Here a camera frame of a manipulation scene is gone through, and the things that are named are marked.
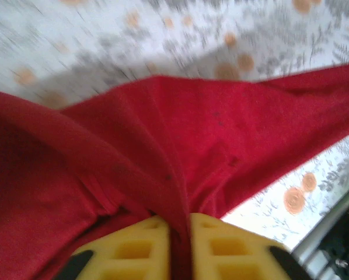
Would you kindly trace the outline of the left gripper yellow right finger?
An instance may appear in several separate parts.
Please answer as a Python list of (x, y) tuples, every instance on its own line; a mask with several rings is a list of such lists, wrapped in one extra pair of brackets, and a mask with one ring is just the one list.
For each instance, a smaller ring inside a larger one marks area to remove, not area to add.
[(191, 214), (193, 279), (310, 279), (286, 247), (203, 213)]

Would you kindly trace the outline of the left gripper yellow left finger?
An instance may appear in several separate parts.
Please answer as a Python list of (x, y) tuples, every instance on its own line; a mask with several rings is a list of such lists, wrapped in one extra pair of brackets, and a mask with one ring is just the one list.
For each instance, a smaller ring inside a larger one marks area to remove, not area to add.
[(154, 216), (79, 247), (54, 279), (170, 279), (170, 229)]

